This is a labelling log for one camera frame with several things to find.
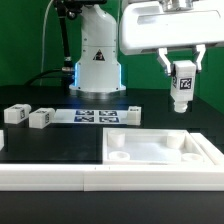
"metal bracket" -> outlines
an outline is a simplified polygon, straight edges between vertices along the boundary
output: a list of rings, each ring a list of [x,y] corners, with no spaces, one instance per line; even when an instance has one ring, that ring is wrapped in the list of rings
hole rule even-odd
[[[164,68],[165,73],[168,76],[171,76],[171,73],[172,73],[171,63],[170,63],[169,59],[166,57],[167,48],[159,48],[157,50],[157,55],[158,55],[157,60],[162,65],[162,67]]]
[[[197,67],[197,74],[201,73],[202,71],[202,65],[201,61],[205,55],[206,52],[206,47],[204,44],[196,45],[195,48],[193,49],[193,54],[194,54],[194,63]]]

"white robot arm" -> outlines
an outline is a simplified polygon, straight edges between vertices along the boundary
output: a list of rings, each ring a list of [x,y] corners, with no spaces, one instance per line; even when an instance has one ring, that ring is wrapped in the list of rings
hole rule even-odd
[[[202,70],[206,47],[224,45],[223,0],[124,0],[120,48],[125,55],[157,52],[165,73],[173,76],[175,111],[193,100],[195,74]],[[193,50],[195,60],[171,63],[168,50]]]

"white block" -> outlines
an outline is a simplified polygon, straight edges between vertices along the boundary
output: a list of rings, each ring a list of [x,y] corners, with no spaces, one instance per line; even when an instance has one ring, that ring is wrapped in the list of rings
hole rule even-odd
[[[4,121],[9,124],[19,124],[29,117],[30,111],[30,105],[16,104],[4,110]]]
[[[2,130],[0,130],[0,151],[4,147],[4,133]]]
[[[30,114],[29,127],[42,129],[52,122],[54,115],[53,108],[40,108]]]
[[[128,125],[140,125],[141,124],[141,107],[131,106],[127,112],[127,124]]]

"white tray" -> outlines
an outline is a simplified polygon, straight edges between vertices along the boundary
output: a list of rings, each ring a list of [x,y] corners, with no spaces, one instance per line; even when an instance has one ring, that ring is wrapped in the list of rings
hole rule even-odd
[[[123,146],[110,146],[108,142],[108,135],[111,131],[118,131],[120,133],[123,132],[125,135],[125,140],[123,139]],[[184,135],[182,147],[168,147],[168,136],[176,134]],[[195,160],[186,160],[186,156],[193,156],[195,157]],[[185,130],[104,128],[103,164],[206,165],[213,164],[213,162],[195,142],[192,136]]]

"black table surface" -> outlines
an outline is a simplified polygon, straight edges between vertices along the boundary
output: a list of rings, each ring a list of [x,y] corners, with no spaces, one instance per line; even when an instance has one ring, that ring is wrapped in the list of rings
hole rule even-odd
[[[224,151],[224,115],[194,98],[186,113],[173,111],[169,90],[127,91],[109,101],[69,96],[60,87],[0,87],[0,127],[5,147],[0,163],[101,164],[102,129],[111,125],[4,124],[14,104],[54,109],[127,110],[142,107],[141,126],[200,132]],[[224,223],[224,192],[0,192],[0,223]]]

